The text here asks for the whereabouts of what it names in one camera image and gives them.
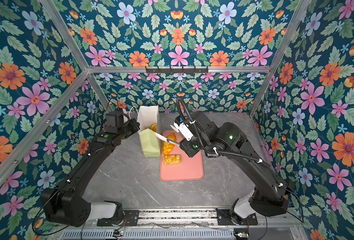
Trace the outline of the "aluminium frame post right rear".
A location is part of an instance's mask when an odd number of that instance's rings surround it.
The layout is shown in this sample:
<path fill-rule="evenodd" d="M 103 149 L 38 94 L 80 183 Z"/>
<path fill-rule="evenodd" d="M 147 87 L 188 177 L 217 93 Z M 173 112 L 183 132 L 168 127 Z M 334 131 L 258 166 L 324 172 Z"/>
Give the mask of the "aluminium frame post right rear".
<path fill-rule="evenodd" d="M 282 41 L 281 41 L 281 43 L 274 55 L 274 58 L 272 59 L 272 62 L 270 65 L 270 70 L 267 73 L 267 75 L 265 76 L 265 79 L 264 79 L 264 81 L 259 89 L 259 92 L 255 98 L 254 104 L 253 104 L 252 109 L 249 113 L 250 119 L 253 118 L 256 111 L 258 110 L 258 107 L 259 107 L 260 103 L 262 102 L 263 97 L 268 89 L 269 82 L 274 77 L 274 74 L 276 73 L 280 62 L 283 59 L 286 49 L 289 47 L 289 44 L 296 32 L 301 20 L 304 18 L 305 14 L 306 14 L 306 10 L 309 7 L 310 3 L 311 3 L 311 0 L 303 0 L 303 1 L 298 2 L 297 7 L 292 15 L 292 18 L 287 26 L 287 31 L 286 31 L 284 37 L 282 38 Z"/>

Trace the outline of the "aluminium frame post left rear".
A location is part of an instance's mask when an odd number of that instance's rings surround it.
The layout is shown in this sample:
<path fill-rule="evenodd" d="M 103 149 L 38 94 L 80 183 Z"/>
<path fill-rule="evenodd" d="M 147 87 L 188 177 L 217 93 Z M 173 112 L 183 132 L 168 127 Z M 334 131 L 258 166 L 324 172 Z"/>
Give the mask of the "aluminium frame post left rear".
<path fill-rule="evenodd" d="M 54 2 L 41 1 L 41 4 L 45 9 L 46 13 L 48 14 L 49 18 L 51 19 L 51 21 L 53 22 L 54 26 L 56 27 L 57 31 L 61 35 L 62 39 L 64 40 L 64 43 L 68 47 L 70 53 L 75 58 L 78 66 L 80 67 L 81 73 L 79 74 L 79 77 L 81 76 L 81 74 L 86 74 L 86 77 L 81 77 L 81 79 L 87 79 L 89 81 L 91 87 L 94 89 L 101 104 L 105 107 L 107 111 L 110 111 L 111 108 L 106 95 L 104 94 L 101 86 L 99 85 L 95 75 L 90 71 L 91 67 L 87 63 L 80 48 L 77 46 L 73 36 L 71 35 L 68 29 L 68 26 L 63 20 Z"/>

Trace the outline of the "glazed pastry bread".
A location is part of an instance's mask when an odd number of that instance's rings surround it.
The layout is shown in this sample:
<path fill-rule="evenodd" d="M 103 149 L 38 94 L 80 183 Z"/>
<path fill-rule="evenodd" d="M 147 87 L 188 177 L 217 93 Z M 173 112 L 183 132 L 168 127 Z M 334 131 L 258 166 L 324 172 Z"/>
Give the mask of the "glazed pastry bread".
<path fill-rule="evenodd" d="M 163 158 L 164 165 L 166 166 L 173 166 L 178 165 L 182 161 L 180 155 L 166 155 Z"/>

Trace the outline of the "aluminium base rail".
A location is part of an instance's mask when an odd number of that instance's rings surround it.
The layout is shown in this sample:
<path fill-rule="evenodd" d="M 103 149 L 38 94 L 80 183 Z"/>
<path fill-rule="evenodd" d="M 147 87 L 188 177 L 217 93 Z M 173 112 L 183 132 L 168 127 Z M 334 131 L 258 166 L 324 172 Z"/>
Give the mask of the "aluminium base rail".
<path fill-rule="evenodd" d="M 62 240 L 307 240 L 293 211 L 276 217 L 232 216 L 230 207 L 125 209 L 124 223 L 93 220 L 68 228 Z"/>

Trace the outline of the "white and green paper bag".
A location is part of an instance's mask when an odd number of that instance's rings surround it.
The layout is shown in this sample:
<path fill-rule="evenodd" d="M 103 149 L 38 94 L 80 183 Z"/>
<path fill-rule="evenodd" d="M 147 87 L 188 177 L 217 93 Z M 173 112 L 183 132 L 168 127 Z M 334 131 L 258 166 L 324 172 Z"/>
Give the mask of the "white and green paper bag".
<path fill-rule="evenodd" d="M 139 138 L 141 149 L 145 158 L 156 158 L 161 156 L 161 141 L 156 137 L 150 127 L 152 124 L 159 122 L 159 106 L 140 106 L 132 107 L 128 115 L 131 113 L 137 113 L 136 120 L 140 123 Z"/>

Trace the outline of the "black hook rail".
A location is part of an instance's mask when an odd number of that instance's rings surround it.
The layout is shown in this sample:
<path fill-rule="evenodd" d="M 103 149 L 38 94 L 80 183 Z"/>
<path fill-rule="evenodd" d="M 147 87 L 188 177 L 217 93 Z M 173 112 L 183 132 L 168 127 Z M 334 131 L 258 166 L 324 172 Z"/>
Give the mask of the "black hook rail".
<path fill-rule="evenodd" d="M 147 74 L 206 74 L 208 67 L 145 67 Z"/>

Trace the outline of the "aluminium frame post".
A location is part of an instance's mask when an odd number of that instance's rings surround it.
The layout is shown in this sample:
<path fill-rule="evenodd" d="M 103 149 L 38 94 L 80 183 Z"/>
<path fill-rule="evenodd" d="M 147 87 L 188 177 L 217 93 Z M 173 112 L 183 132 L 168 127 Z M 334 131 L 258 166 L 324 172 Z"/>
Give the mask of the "aluminium frame post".
<path fill-rule="evenodd" d="M 110 111 L 111 108 L 106 95 L 104 94 L 101 86 L 99 85 L 95 75 L 90 71 L 91 67 L 87 63 L 80 48 L 77 46 L 73 36 L 71 35 L 68 29 L 68 26 L 63 20 L 54 2 L 41 1 L 41 4 L 45 9 L 46 13 L 48 14 L 49 18 L 51 19 L 51 21 L 53 22 L 54 26 L 56 27 L 57 31 L 61 35 L 62 39 L 64 40 L 64 43 L 68 47 L 70 53 L 75 58 L 78 66 L 80 67 L 81 73 L 79 74 L 79 77 L 81 76 L 81 74 L 86 74 L 86 77 L 81 77 L 81 79 L 87 79 L 89 81 L 91 87 L 94 89 L 101 104 L 105 107 L 107 111 Z"/>
<path fill-rule="evenodd" d="M 282 38 L 282 41 L 281 41 L 281 43 L 274 55 L 274 58 L 272 59 L 272 62 L 270 65 L 270 70 L 267 73 L 267 75 L 265 76 L 265 79 L 264 79 L 264 81 L 259 89 L 259 92 L 255 98 L 254 104 L 253 104 L 252 109 L 249 113 L 250 119 L 253 118 L 256 111 L 258 110 L 258 107 L 259 107 L 260 103 L 262 102 L 263 97 L 268 89 L 269 82 L 274 77 L 274 74 L 276 73 L 280 62 L 283 59 L 286 49 L 289 47 L 289 44 L 296 32 L 301 20 L 304 18 L 305 14 L 306 14 L 306 10 L 309 7 L 310 3 L 311 3 L 311 0 L 303 0 L 303 1 L 298 2 L 297 7 L 292 15 L 292 18 L 287 26 L 287 31 L 286 31 L 284 37 Z"/>

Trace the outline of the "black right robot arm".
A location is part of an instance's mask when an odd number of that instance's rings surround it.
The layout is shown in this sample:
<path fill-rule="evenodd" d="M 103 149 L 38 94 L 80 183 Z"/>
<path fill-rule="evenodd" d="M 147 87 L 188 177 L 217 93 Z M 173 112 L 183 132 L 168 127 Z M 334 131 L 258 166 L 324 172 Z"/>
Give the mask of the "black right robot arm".
<path fill-rule="evenodd" d="M 255 151 L 237 125 L 226 122 L 218 127 L 205 113 L 198 111 L 176 117 L 173 126 L 183 138 L 179 147 L 189 157 L 200 152 L 208 158 L 226 157 L 255 184 L 253 192 L 234 202 L 230 209 L 232 216 L 245 219 L 255 213 L 265 217 L 287 213 L 289 202 L 285 196 L 293 189 L 293 184 L 273 172 L 271 164 Z"/>

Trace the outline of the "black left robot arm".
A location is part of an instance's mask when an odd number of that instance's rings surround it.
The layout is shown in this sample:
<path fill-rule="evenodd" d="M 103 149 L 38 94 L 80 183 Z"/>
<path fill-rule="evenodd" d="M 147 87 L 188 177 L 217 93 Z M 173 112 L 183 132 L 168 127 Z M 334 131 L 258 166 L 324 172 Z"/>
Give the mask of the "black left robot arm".
<path fill-rule="evenodd" d="M 122 140 L 137 133 L 140 123 L 121 111 L 107 114 L 107 125 L 89 143 L 86 153 L 66 177 L 54 188 L 42 192 L 40 199 L 47 221 L 80 227 L 90 220 L 124 221 L 122 204 L 115 201 L 89 203 L 83 199 L 86 187 L 104 160 Z"/>

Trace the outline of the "pink silicone tray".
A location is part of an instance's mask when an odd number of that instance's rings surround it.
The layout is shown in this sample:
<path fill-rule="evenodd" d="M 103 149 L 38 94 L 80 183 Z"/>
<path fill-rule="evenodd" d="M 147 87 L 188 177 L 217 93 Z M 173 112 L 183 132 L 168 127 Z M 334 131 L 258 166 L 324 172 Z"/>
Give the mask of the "pink silicone tray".
<path fill-rule="evenodd" d="M 161 149 L 160 179 L 162 181 L 200 180 L 204 176 L 203 157 L 201 153 L 189 158 L 186 153 L 176 146 L 170 155 L 180 155 L 181 163 L 173 166 L 164 165 L 163 145 Z"/>

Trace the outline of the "long braided bread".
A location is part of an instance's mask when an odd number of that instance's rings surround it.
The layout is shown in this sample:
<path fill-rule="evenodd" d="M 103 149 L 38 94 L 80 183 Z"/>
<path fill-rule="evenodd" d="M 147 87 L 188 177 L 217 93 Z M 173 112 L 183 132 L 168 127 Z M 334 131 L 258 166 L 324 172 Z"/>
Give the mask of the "long braided bread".
<path fill-rule="evenodd" d="M 175 133 L 171 133 L 170 135 L 167 136 L 167 139 L 168 140 L 172 140 L 172 141 L 176 141 L 176 134 Z M 163 154 L 166 156 L 166 155 L 169 155 L 172 150 L 174 149 L 175 145 L 174 144 L 171 144 L 169 143 L 168 141 L 166 142 L 163 142 Z"/>

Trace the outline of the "small round yellow bun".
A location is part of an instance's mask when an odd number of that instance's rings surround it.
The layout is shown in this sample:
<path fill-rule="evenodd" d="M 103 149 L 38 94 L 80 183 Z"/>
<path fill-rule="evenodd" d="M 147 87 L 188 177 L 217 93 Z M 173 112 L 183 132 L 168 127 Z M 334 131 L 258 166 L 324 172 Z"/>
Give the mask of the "small round yellow bun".
<path fill-rule="evenodd" d="M 151 125 L 151 127 L 150 127 L 150 129 L 153 131 L 153 132 L 157 132 L 157 127 L 158 127 L 158 125 L 157 125 L 157 123 L 155 123 L 155 124 L 152 124 Z"/>

